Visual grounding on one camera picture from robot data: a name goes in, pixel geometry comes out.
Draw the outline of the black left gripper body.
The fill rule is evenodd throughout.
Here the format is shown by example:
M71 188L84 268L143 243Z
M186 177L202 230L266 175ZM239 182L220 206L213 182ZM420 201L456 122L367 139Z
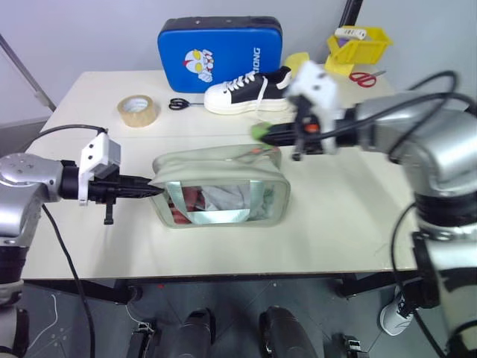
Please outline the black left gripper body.
M121 186L121 175L119 168L115 168L105 178L95 177L89 182L88 199L96 204L104 204L106 206L104 224L112 225L113 206L116 199L124 194L124 188Z

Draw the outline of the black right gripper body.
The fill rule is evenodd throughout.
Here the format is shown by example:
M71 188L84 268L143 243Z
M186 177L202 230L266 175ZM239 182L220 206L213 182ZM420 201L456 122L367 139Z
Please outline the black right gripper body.
M291 159L301 161L304 155L336 154L334 136L321 138L335 130L335 106L313 102L304 95L293 95L291 103L296 107L294 115L294 149Z

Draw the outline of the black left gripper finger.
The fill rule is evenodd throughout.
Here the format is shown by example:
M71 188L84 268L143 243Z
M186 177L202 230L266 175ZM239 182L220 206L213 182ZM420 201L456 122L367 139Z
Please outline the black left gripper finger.
M135 189L156 189L156 186L150 185L151 180L138 176L124 176L124 185Z
M163 189L155 186L131 187L124 189L125 198L149 198L163 193Z

